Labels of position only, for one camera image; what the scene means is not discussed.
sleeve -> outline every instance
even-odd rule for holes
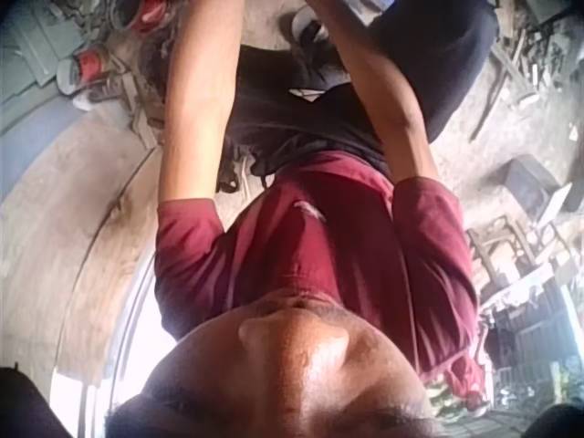
[[[478,303],[462,210],[439,182],[412,178],[395,186],[392,212],[409,279],[418,372],[429,381],[475,337]]]
[[[467,354],[453,362],[444,372],[444,379],[453,394],[461,399],[465,399],[471,392],[485,392],[484,372]]]
[[[226,269],[217,254],[223,235],[213,200],[169,201],[158,208],[155,296],[162,326],[176,339],[209,318],[216,279]]]

wooden plank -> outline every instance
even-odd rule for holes
[[[129,130],[84,115],[26,170],[2,216],[2,365],[48,396],[68,301],[112,199],[143,161]]]
[[[156,230],[161,157],[155,149],[121,194],[82,268],[57,354],[57,371],[70,378],[92,384],[103,378],[120,312]]]

black pants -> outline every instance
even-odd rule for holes
[[[369,31],[412,85],[432,142],[481,71],[497,22],[485,0],[397,0]],[[266,176],[326,150],[348,151],[388,174],[354,88],[337,85],[338,56],[321,55],[333,67],[303,64],[289,51],[242,47],[226,141],[256,157],[253,174]],[[310,103],[290,94],[291,88],[326,92]]]

dirt floor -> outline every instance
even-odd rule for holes
[[[302,5],[301,0],[248,0],[244,43],[264,48],[287,47],[279,18]],[[443,182],[463,204],[466,227],[480,228],[501,214],[511,214],[525,222],[521,208],[502,186],[506,164],[517,155],[531,153],[563,184],[569,180],[572,163],[584,138],[583,87],[571,84],[562,92],[549,91],[542,100],[523,111],[511,111],[509,100],[501,102],[488,128],[471,144],[469,138],[498,73],[497,62],[489,59],[463,105],[433,144]],[[516,88],[513,82],[508,84],[509,99],[512,99]],[[570,123],[577,126],[577,142],[568,139]],[[251,181],[250,185],[259,190],[259,184]],[[251,190],[251,193],[253,197],[257,192]],[[222,217],[230,223],[246,203],[245,195],[219,196],[218,203]]]

paint can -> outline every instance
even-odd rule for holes
[[[158,27],[170,10],[169,0],[114,0],[109,20],[119,31],[148,32]]]
[[[57,86],[66,95],[103,77],[110,70],[110,54],[103,47],[83,50],[61,60],[57,66]]]

